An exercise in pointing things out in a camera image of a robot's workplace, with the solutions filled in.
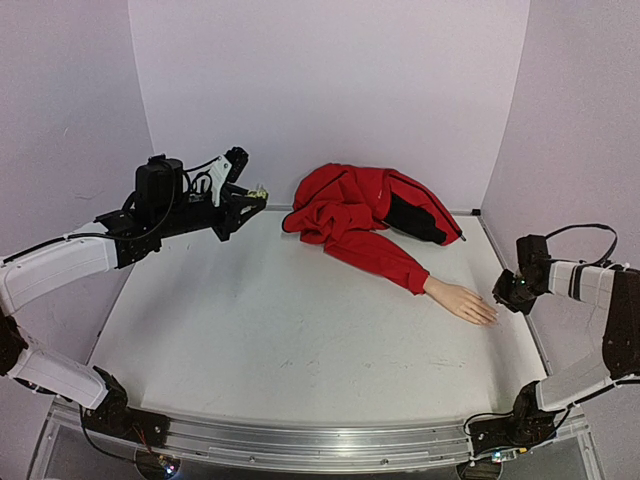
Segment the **mannequin hand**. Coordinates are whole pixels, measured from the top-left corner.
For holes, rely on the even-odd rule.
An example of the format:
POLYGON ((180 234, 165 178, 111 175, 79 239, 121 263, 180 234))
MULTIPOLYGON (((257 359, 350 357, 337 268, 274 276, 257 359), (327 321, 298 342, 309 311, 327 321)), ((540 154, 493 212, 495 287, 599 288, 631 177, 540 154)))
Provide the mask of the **mannequin hand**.
POLYGON ((497 320, 497 311, 464 286, 430 276, 424 284, 424 291, 445 310, 468 323, 491 326, 497 320))

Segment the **red black sports jacket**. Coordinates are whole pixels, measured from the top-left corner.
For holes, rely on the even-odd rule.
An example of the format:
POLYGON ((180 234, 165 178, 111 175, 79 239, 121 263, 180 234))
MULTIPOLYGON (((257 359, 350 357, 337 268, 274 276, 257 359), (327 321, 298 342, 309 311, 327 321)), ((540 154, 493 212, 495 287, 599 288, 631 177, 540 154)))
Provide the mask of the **red black sports jacket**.
POLYGON ((380 230, 448 246, 463 237, 451 213, 420 182, 394 169, 329 163, 299 184, 282 230, 321 245, 334 258, 381 276, 414 295, 429 272, 380 230))

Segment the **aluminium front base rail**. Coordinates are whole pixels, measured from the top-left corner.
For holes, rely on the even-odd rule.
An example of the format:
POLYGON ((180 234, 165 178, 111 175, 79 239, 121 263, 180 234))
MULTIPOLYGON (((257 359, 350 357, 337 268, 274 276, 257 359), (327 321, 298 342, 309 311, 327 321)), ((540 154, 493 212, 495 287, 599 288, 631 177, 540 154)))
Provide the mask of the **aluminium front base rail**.
POLYGON ((53 402, 32 479, 191 479, 224 474, 347 479, 599 479, 580 410, 561 414, 540 444, 514 444, 499 416, 373 426, 233 422, 131 409, 116 430, 75 404, 53 402))

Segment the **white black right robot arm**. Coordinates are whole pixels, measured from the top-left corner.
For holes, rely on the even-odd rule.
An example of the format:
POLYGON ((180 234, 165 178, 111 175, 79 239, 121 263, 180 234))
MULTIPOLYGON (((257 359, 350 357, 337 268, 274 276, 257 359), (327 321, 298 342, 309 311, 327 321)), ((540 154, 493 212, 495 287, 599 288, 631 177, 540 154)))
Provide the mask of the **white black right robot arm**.
POLYGON ((505 430, 515 441, 548 438, 556 416, 639 380, 639 271, 628 264, 606 267, 571 261, 541 261, 515 274, 505 270, 492 291, 514 313, 527 314, 550 294, 585 304, 584 334, 590 351, 582 359, 519 392, 505 430))

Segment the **clear nail polish bottle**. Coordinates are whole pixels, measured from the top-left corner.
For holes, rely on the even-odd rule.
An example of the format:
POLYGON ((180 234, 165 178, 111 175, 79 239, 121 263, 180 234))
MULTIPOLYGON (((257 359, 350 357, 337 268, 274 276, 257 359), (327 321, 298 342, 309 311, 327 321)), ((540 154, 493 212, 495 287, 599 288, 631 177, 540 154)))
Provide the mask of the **clear nail polish bottle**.
POLYGON ((248 196, 267 200, 269 198, 269 192, 262 185, 258 185, 254 190, 248 192, 248 196))

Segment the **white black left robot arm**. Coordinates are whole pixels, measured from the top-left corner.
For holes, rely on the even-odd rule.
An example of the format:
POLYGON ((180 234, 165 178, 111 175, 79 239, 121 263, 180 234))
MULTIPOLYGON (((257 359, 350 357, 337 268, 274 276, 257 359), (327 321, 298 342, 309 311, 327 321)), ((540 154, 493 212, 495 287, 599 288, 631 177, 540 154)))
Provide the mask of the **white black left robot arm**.
POLYGON ((61 353, 21 325, 20 311, 84 280, 120 271, 158 252, 164 240, 199 230, 228 240, 261 212, 268 194, 230 182, 204 192, 169 183, 152 193, 137 187, 124 205, 79 229, 1 259, 1 374, 38 392, 57 395, 90 410, 116 437, 131 433, 133 411, 112 396, 113 376, 61 353))

